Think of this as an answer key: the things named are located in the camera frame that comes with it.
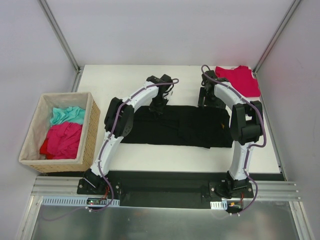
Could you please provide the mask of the black flower print t-shirt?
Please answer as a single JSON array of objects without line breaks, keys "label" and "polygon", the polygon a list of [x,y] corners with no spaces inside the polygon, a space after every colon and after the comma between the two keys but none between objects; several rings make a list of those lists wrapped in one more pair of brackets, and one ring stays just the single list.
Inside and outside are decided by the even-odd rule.
[{"label": "black flower print t-shirt", "polygon": [[148,106],[134,114],[133,128],[121,141],[124,144],[190,146],[201,148],[231,148],[234,140],[226,109],[167,105],[163,114]]}]

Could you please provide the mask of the wicker laundry basket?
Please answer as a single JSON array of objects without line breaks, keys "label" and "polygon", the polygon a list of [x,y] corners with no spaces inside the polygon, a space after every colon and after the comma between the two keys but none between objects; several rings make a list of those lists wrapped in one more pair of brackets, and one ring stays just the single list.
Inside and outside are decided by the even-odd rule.
[{"label": "wicker laundry basket", "polygon": [[[80,107],[85,110],[75,159],[45,159],[40,147],[50,129],[53,108]],[[40,173],[84,172],[94,161],[100,119],[98,108],[90,92],[43,93],[37,103],[18,161]]]}]

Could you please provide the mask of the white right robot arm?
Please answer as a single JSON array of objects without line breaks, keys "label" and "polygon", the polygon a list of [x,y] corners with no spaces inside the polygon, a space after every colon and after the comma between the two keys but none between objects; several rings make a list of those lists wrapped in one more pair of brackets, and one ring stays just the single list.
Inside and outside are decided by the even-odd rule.
[{"label": "white right robot arm", "polygon": [[227,171],[225,192],[237,197],[249,181],[249,164],[255,147],[266,145],[263,108],[260,101],[250,101],[233,88],[226,78],[218,78],[214,70],[202,72],[205,96],[221,101],[231,110],[229,125],[234,141],[232,163]]}]

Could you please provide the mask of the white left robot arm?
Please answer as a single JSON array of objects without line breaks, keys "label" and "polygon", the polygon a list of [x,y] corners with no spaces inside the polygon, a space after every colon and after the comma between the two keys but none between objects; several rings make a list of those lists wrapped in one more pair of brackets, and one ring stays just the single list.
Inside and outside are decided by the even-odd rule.
[{"label": "white left robot arm", "polygon": [[156,115],[163,114],[173,88],[178,83],[177,78],[166,74],[160,78],[152,75],[131,95],[111,100],[104,119],[103,143],[95,161],[84,174],[84,188],[88,187],[96,195],[105,191],[110,162],[119,144],[133,129],[135,112],[150,101],[149,110]]}]

